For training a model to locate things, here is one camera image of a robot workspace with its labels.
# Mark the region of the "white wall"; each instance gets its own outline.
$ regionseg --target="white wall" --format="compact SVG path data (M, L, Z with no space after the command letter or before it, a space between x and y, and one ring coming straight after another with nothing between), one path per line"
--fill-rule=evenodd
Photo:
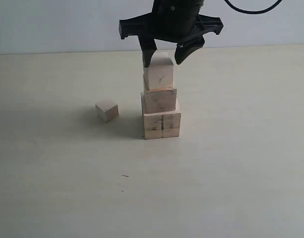
M221 17L220 36L207 47L304 43L304 0L284 0L270 13L235 12L223 0L205 0L201 13ZM233 0L257 10L275 0ZM136 50L136 37L121 41L118 20L151 11L153 0L0 0L0 54ZM158 47L175 44L158 42Z

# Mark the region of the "black cable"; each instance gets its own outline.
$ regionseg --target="black cable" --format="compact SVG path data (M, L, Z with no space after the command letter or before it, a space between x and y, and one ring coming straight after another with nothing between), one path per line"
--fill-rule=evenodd
M273 10L274 8L277 7L278 4L281 3L282 0L277 0L277 2L275 4L273 4L271 7L261 10L261 11L247 11L247 10L243 10L240 8L237 8L236 6L232 5L231 2L229 2L229 0L224 0L232 9L234 9L235 11L241 12L241 13L245 13L245 14L251 14L251 15L258 15L258 14L263 14L266 13L268 11Z

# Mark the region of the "white table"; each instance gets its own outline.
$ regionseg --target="white table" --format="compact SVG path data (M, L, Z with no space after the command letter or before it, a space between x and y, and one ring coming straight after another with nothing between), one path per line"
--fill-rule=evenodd
M304 45L176 70L181 136L145 141L140 52L0 56L0 237L304 238Z

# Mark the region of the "block tower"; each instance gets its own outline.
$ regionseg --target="block tower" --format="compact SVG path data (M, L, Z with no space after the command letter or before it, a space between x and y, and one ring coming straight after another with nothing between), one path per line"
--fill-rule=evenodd
M167 53L155 53L144 67L144 92L141 93L145 139L177 137L181 111L174 87L174 64Z

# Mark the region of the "small wooden cube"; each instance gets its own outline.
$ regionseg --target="small wooden cube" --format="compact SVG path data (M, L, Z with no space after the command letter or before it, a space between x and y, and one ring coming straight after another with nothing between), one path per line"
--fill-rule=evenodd
M173 87L174 64L167 53L155 53L149 67L144 67L143 78L148 90Z
M141 94L145 139L177 137L180 134L181 111L176 100L176 110L163 113L147 113L144 94Z
M148 90L144 83L147 113L162 113L176 110L177 89L174 87Z
M119 116L118 105L113 101L100 101L96 103L96 109L98 112L98 116L104 122L110 122L111 120Z

